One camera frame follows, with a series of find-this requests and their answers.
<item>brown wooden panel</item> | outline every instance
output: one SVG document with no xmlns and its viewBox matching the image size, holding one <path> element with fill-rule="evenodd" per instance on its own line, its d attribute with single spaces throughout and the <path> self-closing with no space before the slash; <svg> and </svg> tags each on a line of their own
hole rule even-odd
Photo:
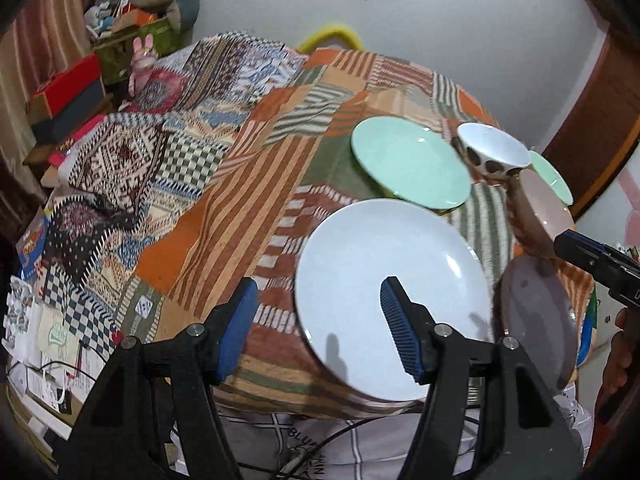
<svg viewBox="0 0 640 480">
<path fill-rule="evenodd" d="M 574 109 L 543 153 L 574 194 L 575 218 L 630 155 L 638 139 L 639 116 L 640 56 L 613 33 Z"/>
</svg>

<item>brown polka dot bowl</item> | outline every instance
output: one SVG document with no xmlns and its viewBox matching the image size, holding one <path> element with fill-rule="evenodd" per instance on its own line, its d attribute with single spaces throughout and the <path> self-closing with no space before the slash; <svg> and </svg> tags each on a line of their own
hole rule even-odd
<svg viewBox="0 0 640 480">
<path fill-rule="evenodd" d="M 498 180 L 507 180 L 531 164 L 524 144 L 487 124 L 460 124 L 458 149 L 469 166 Z"/>
</svg>

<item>silver bolt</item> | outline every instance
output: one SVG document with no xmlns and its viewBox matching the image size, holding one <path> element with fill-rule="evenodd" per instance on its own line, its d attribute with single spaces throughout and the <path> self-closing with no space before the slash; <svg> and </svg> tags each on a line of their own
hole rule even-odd
<svg viewBox="0 0 640 480">
<path fill-rule="evenodd" d="M 438 334 L 441 337 L 449 337 L 451 335 L 451 333 L 453 332 L 453 329 L 445 324 L 445 323 L 439 323 L 437 324 L 433 330 L 435 331 L 436 334 Z"/>
<path fill-rule="evenodd" d="M 120 346 L 122 346 L 125 350 L 129 350 L 129 349 L 133 348 L 136 345 L 137 342 L 138 342 L 137 338 L 135 338 L 132 335 L 128 335 L 128 336 L 126 336 L 126 338 L 124 338 L 120 342 Z"/>
<path fill-rule="evenodd" d="M 502 344 L 505 346 L 505 348 L 508 348 L 509 350 L 515 350 L 518 346 L 520 346 L 520 343 L 518 343 L 518 340 L 514 337 L 511 337 L 510 335 L 508 335 L 502 340 Z"/>
<path fill-rule="evenodd" d="M 191 337 L 198 337 L 204 332 L 204 325 L 202 323 L 194 323 L 187 327 L 187 334 Z"/>
</svg>

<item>mint green plate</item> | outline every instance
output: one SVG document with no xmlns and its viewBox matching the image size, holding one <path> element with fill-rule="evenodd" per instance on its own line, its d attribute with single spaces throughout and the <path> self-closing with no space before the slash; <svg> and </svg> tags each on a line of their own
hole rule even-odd
<svg viewBox="0 0 640 480">
<path fill-rule="evenodd" d="M 551 189 L 554 190 L 558 198 L 562 200 L 565 205 L 573 204 L 574 196 L 569 186 L 567 186 L 562 175 L 558 173 L 558 170 L 551 165 L 551 162 L 539 153 L 531 150 L 529 151 L 529 155 L 531 155 L 531 165 L 533 169 L 542 177 L 542 180 L 551 186 Z"/>
<path fill-rule="evenodd" d="M 456 151 L 430 129 L 395 117 L 372 117 L 353 130 L 358 162 L 394 196 L 429 209 L 451 209 L 471 192 Z"/>
</svg>

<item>striped curtain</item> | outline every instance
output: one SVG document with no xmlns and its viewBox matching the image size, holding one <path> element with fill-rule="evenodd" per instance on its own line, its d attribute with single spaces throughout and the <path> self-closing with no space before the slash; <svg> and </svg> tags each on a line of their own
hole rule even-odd
<svg viewBox="0 0 640 480">
<path fill-rule="evenodd" d="M 82 0 L 26 0 L 0 40 L 0 234 L 15 242 L 45 196 L 22 160 L 35 144 L 25 103 L 90 51 Z"/>
</svg>

